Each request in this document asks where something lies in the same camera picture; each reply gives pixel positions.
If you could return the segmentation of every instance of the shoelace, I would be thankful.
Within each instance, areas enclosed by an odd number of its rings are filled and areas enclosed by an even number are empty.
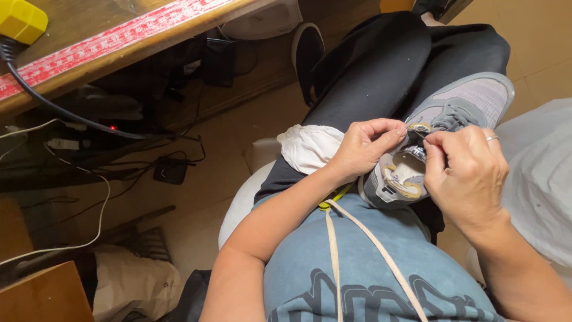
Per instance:
[[[446,115],[446,118],[433,123],[433,127],[441,127],[445,131],[455,132],[459,128],[470,124],[479,125],[479,121],[460,108],[450,106],[455,112]]]
[[[367,237],[371,240],[371,242],[374,243],[375,247],[378,249],[379,253],[381,253],[381,255],[383,256],[383,259],[386,261],[387,265],[390,267],[391,272],[395,276],[395,279],[397,280],[399,285],[401,285],[401,287],[403,288],[403,291],[405,292],[405,294],[407,295],[407,298],[409,299],[409,301],[413,305],[413,308],[415,308],[415,312],[417,312],[417,314],[421,318],[421,321],[422,322],[428,322],[427,316],[425,315],[425,312],[423,311],[423,308],[421,307],[421,303],[419,303],[419,300],[415,296],[413,290],[411,289],[411,286],[409,286],[409,284],[407,283],[407,280],[405,279],[405,277],[403,276],[403,274],[399,270],[397,264],[393,261],[393,258],[391,258],[389,253],[387,253],[387,251],[383,247],[382,243],[379,242],[379,240],[371,233],[371,231],[369,229],[367,229],[367,227],[364,224],[362,224],[354,216],[352,216],[347,211],[345,211],[335,201],[329,199],[329,200],[324,201],[324,203],[327,203],[330,206],[333,206],[338,211],[340,211],[342,214],[344,214],[346,217],[348,217],[349,220],[351,220],[358,227],[360,227],[360,229],[367,235]],[[328,228],[329,251],[330,251],[331,258],[332,258],[333,279],[335,280],[335,283],[336,283],[337,322],[343,322],[344,321],[344,313],[343,313],[342,308],[341,308],[340,262],[339,262],[339,255],[337,252],[336,231],[333,227],[332,218],[329,216],[330,212],[331,212],[331,207],[328,208],[325,212],[325,223],[326,223],[326,226]]]

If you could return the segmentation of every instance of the black print on shirt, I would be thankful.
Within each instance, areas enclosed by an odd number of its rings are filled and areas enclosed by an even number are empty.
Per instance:
[[[336,299],[336,285],[330,279],[330,277],[322,272],[321,269],[314,269],[310,274],[310,278],[312,280],[312,286],[310,290],[294,297],[293,299],[287,301],[291,302],[298,299],[303,299],[311,309],[313,313],[313,322],[320,322],[321,315],[322,315],[322,292],[329,292],[333,295],[334,303],[337,301]],[[453,296],[447,297],[442,295],[439,291],[437,291],[431,284],[421,278],[418,275],[411,275],[409,276],[409,283],[413,292],[417,295],[419,302],[421,303],[421,307],[423,307],[426,311],[430,312],[430,315],[433,318],[430,320],[435,319],[447,319],[451,321],[458,321],[460,317],[466,316],[466,308],[471,307],[476,309],[478,313],[478,317],[475,319],[476,321],[481,321],[484,317],[484,311],[480,308],[476,307],[475,301],[470,296]],[[322,290],[322,285],[327,286],[327,290]],[[381,309],[382,300],[390,300],[395,302],[397,306],[402,310],[402,314],[399,316],[406,316],[409,319],[416,320],[417,313],[411,305],[409,300],[404,300],[400,295],[395,293],[391,288],[385,286],[370,286],[366,288],[362,285],[343,285],[341,288],[341,307],[344,311],[344,321],[354,321],[358,320],[365,320],[368,322],[379,321],[379,311]],[[445,316],[444,312],[439,309],[436,305],[429,302],[427,295],[433,295],[437,299],[449,302],[455,306],[456,314],[454,316]],[[364,299],[365,300],[365,310],[363,307],[360,310],[355,310],[354,306],[354,299]],[[356,311],[361,312],[361,314],[365,314],[365,316],[356,316]],[[300,310],[294,310],[288,312],[288,318],[285,317],[279,318],[277,309],[274,309],[270,315],[268,315],[267,321],[268,322],[298,322],[301,321],[302,312]],[[499,315],[493,313],[494,317],[492,322],[502,322],[504,321]],[[390,315],[390,322],[398,322],[399,318],[395,315]]]

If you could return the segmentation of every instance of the red measuring tape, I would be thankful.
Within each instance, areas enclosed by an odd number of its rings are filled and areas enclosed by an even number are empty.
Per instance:
[[[168,5],[64,48],[18,69],[35,86],[91,60],[154,36],[234,0],[175,0]],[[22,91],[14,77],[0,77],[0,100]]]

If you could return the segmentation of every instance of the hand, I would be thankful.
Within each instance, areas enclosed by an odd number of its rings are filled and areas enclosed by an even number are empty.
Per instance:
[[[390,119],[352,123],[326,167],[340,175],[340,184],[354,181],[373,169],[387,150],[403,140],[406,126],[402,121]]]
[[[501,206],[509,165],[499,140],[486,140],[492,135],[491,129],[470,126],[455,133],[432,133],[423,142],[427,150],[425,187],[465,235],[510,221],[508,211]]]

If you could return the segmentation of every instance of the black pants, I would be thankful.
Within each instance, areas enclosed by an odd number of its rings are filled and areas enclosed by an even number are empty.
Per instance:
[[[510,47],[490,25],[427,27],[408,11],[372,17],[350,31],[313,69],[319,97],[301,125],[346,132],[355,121],[402,119],[440,88],[479,72],[506,74]],[[306,175],[279,157],[255,203]],[[434,233],[443,231],[430,198],[411,208]]]

